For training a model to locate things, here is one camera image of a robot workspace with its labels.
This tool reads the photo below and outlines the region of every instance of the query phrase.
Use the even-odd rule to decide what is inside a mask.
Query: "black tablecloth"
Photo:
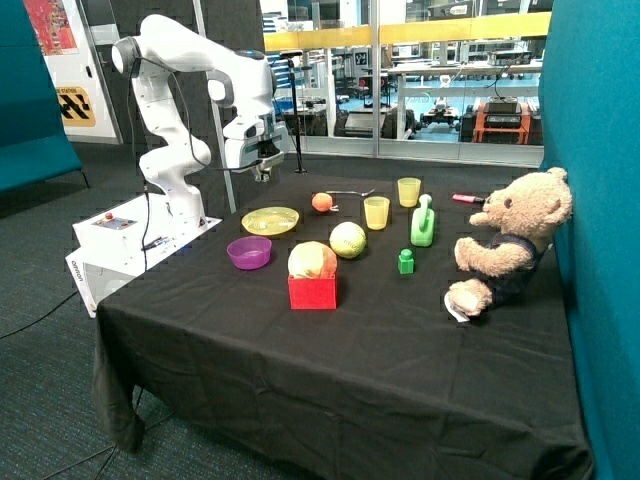
[[[311,195],[367,191],[392,199],[389,225],[364,253],[338,263],[338,308],[289,308],[287,259],[302,241],[327,242],[334,226],[365,226],[362,198],[338,195],[320,214]],[[477,207],[423,179],[433,197],[430,248],[409,242],[411,210],[394,182],[296,175],[217,231],[108,297],[98,308],[94,400],[123,449],[140,445],[131,404],[141,385],[191,422],[220,429],[265,455],[328,479],[586,478],[592,456],[582,425],[555,254],[527,292],[475,323],[446,312],[453,246]],[[300,213],[273,238],[268,266],[237,270],[227,245],[248,235],[241,217],[266,206]],[[400,275],[411,247],[415,273]]]

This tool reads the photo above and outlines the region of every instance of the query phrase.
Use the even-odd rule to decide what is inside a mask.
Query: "teal panel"
[[[64,133],[0,147],[0,192],[81,168]]]
[[[2,47],[24,47],[38,45],[31,20],[22,0],[1,0],[0,49]]]
[[[556,241],[596,475],[621,480],[640,478],[638,18],[640,2],[555,2],[540,87],[543,168],[575,198]]]
[[[59,132],[56,91],[37,46],[0,48],[0,145]]]

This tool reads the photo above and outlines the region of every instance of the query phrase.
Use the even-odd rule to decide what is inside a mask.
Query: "glass window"
[[[399,3],[262,0],[266,44],[303,50],[295,114],[288,62],[272,57],[303,151],[537,166],[552,1]]]

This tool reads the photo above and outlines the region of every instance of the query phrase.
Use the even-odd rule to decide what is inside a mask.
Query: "teddy bear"
[[[444,297],[454,318],[467,322],[525,289],[553,234],[572,214],[566,180],[562,168],[529,173],[493,192],[482,212],[471,216],[472,225],[496,227],[500,233],[486,246],[468,237],[456,242],[456,263],[473,278],[454,283]]]

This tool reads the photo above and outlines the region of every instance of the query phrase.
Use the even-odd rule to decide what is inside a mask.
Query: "yellow plastic cup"
[[[415,207],[420,196],[419,178],[401,178],[398,180],[398,199],[403,207]]]
[[[370,230],[382,230],[387,226],[389,203],[385,197],[367,197],[364,200],[364,216]]]

